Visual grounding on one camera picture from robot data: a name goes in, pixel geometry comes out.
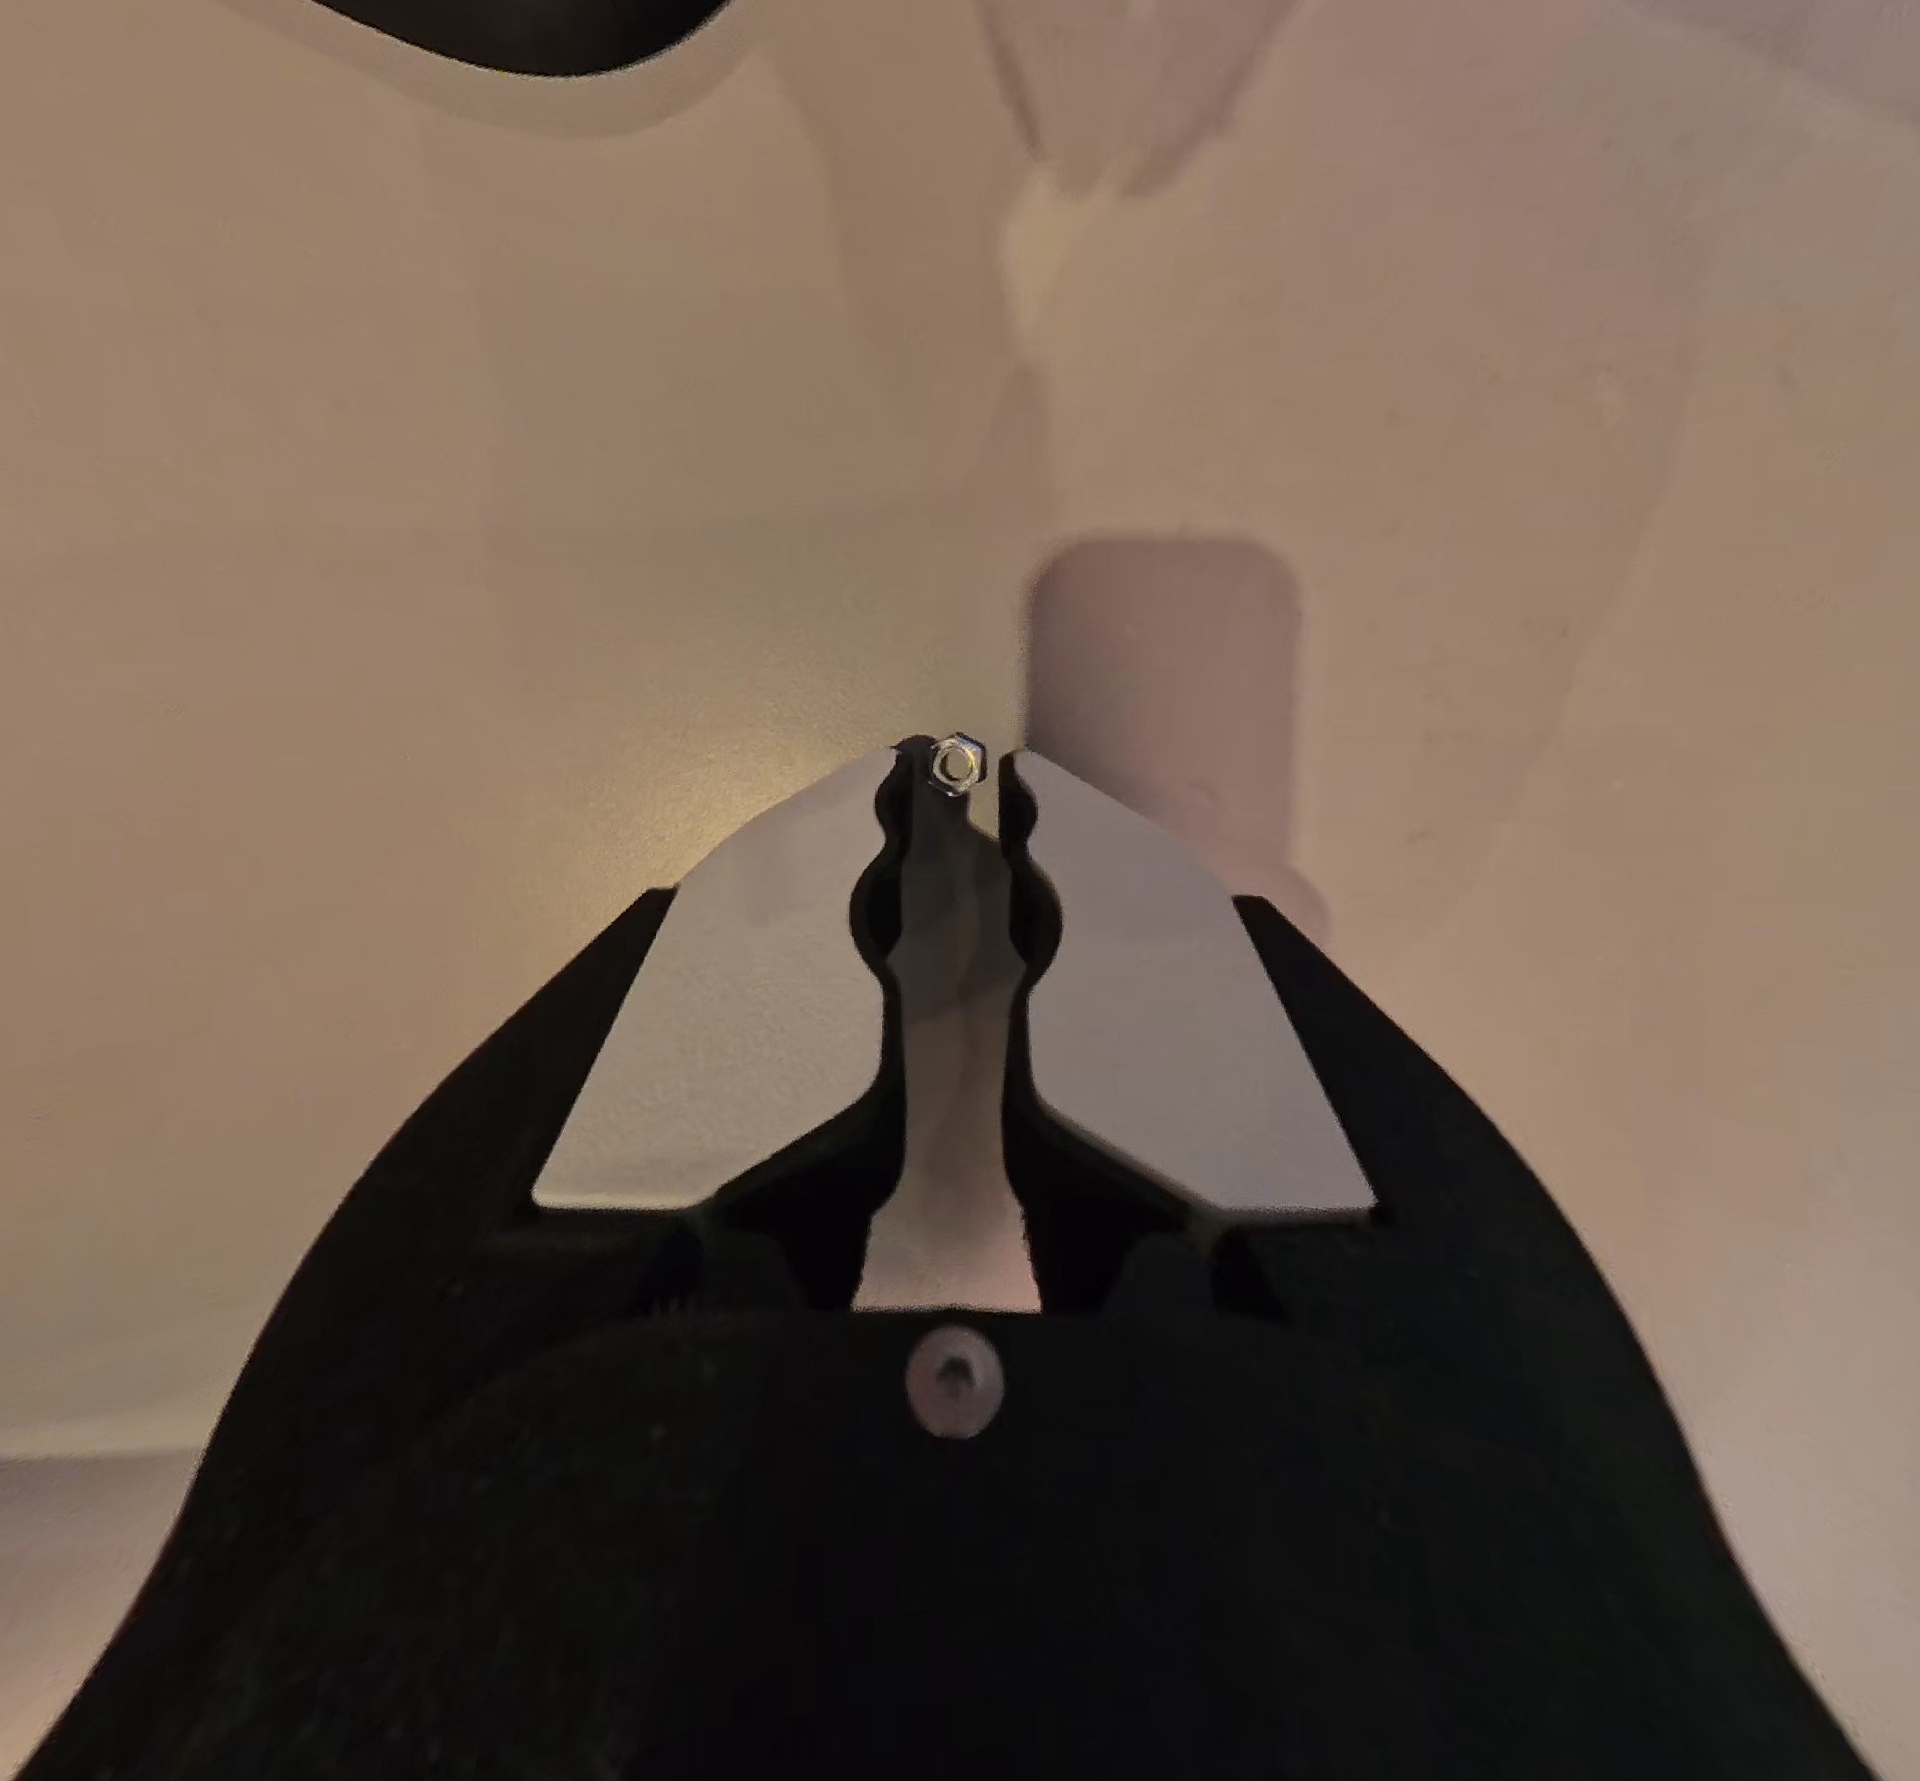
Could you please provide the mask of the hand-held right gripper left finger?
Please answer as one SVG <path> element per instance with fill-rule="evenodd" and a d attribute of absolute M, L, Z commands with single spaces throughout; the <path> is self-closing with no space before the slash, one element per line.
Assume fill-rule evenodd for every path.
<path fill-rule="evenodd" d="M 916 746 L 877 746 L 690 867 L 538 1167 L 543 1212 L 697 1209 L 883 1086 L 915 806 Z"/>

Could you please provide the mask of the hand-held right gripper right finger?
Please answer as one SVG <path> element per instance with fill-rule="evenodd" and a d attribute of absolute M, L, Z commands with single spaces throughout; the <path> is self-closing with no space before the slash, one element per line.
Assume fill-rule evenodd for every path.
<path fill-rule="evenodd" d="M 1230 887 L 1162 823 L 1017 750 L 1060 931 L 1027 997 L 1040 1111 L 1199 1212 L 1373 1212 L 1376 1187 Z"/>

